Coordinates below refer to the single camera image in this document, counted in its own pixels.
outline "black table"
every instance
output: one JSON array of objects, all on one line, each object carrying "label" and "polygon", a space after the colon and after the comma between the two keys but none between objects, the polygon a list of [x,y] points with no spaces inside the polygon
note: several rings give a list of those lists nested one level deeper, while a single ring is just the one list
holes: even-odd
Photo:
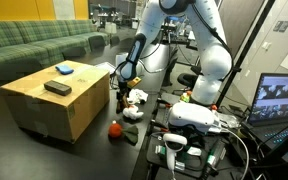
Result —
[{"label": "black table", "polygon": [[[159,55],[152,56],[155,57],[152,60],[154,64],[147,65],[147,68],[166,66],[167,48],[162,47],[157,51]],[[115,61],[116,52],[124,50],[126,49],[123,46],[107,47],[105,56],[85,61],[90,64],[104,61],[112,63]],[[138,88],[159,90],[163,73],[164,71],[154,76],[145,75]],[[131,179],[158,94],[152,93],[146,104],[138,105],[144,116],[140,120],[132,121],[124,119],[122,114],[115,114],[115,93],[115,90],[110,91],[110,102],[74,145],[19,129],[0,96],[0,179]],[[124,138],[110,139],[107,132],[113,120],[117,120],[124,128],[136,125],[139,129],[138,143],[132,145]]]}]

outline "white object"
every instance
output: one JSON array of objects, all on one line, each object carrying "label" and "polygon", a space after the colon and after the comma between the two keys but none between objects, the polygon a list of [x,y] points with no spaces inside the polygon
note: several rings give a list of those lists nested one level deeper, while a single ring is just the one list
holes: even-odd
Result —
[{"label": "white object", "polygon": [[103,62],[101,64],[97,64],[97,65],[95,65],[95,67],[108,70],[110,72],[110,74],[113,74],[115,71],[115,67],[109,62]]},{"label": "white object", "polygon": [[132,28],[137,29],[138,28],[138,19],[132,18]]},{"label": "white object", "polygon": [[143,112],[138,112],[138,107],[135,105],[132,105],[129,108],[124,108],[123,114],[124,116],[131,118],[133,120],[141,118],[144,115]]},{"label": "white object", "polygon": [[132,89],[129,93],[127,101],[129,104],[140,103],[141,100],[147,101],[148,94],[139,89]]},{"label": "white object", "polygon": [[112,35],[116,34],[116,24],[111,22],[105,23],[105,32]]},{"label": "white object", "polygon": [[206,133],[214,123],[214,114],[206,107],[191,103],[175,103],[170,109],[168,123],[173,126],[192,124]]},{"label": "white object", "polygon": [[190,31],[190,33],[189,33],[189,35],[188,35],[188,39],[189,40],[194,40],[195,41],[195,36],[194,36],[194,33],[193,33],[193,31]]},{"label": "white object", "polygon": [[56,20],[75,20],[74,0],[53,0]]},{"label": "white object", "polygon": [[[167,134],[164,134],[163,140],[165,141],[165,146],[166,146],[167,167],[169,170],[174,171],[176,153],[182,150],[183,146],[187,144],[187,139],[184,136],[167,133]],[[179,143],[183,146],[179,149],[172,149],[171,147],[167,145],[167,142]]]},{"label": "white object", "polygon": [[262,45],[262,48],[265,49],[266,51],[268,51],[268,49],[270,48],[271,45],[272,45],[272,43],[264,42]]},{"label": "white object", "polygon": [[190,154],[192,156],[200,156],[202,154],[202,151],[200,148],[190,147],[188,149],[187,154]]}]

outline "monitor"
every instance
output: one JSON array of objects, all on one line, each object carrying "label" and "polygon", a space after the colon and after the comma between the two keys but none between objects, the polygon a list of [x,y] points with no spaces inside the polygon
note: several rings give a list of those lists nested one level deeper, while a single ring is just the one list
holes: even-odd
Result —
[{"label": "monitor", "polygon": [[250,124],[288,121],[288,74],[262,73],[255,92]]}]

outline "laptop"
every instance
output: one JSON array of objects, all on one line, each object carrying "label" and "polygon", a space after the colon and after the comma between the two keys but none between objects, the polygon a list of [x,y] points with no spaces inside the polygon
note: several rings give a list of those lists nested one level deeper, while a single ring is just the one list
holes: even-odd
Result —
[{"label": "laptop", "polygon": [[288,135],[288,74],[262,73],[253,99],[251,111],[242,125],[250,133],[270,146],[282,142]]}]

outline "small toy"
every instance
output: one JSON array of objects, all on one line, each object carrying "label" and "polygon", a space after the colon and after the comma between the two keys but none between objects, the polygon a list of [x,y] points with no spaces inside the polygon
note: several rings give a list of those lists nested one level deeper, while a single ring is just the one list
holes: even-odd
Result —
[{"label": "small toy", "polygon": [[120,124],[118,124],[116,121],[113,121],[108,129],[108,135],[111,138],[119,138],[123,135],[131,143],[136,144],[138,141],[138,128],[136,126],[131,126],[129,128],[123,129]]},{"label": "small toy", "polygon": [[124,108],[123,110],[124,116],[136,120],[143,116],[143,112],[138,112],[138,107],[135,105],[130,105],[128,108]]}]

